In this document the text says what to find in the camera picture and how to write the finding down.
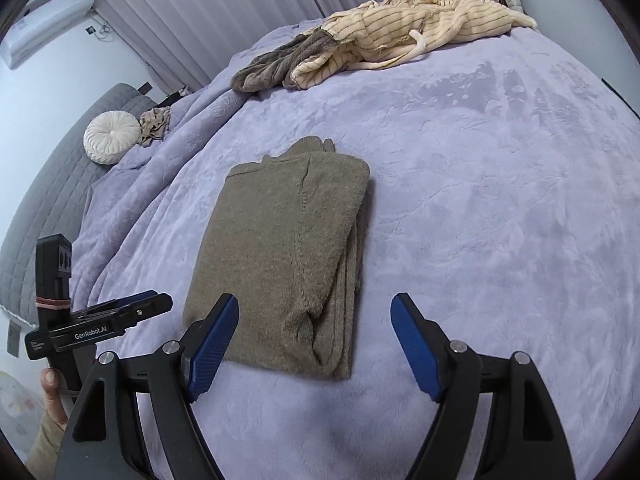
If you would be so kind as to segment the left hand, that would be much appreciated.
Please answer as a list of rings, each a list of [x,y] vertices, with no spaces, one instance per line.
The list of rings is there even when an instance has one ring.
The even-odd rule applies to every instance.
[[[60,393],[58,392],[59,385],[60,380],[58,379],[56,370],[48,367],[41,372],[40,386],[43,390],[44,410],[58,428],[65,430],[68,418],[61,401]]]

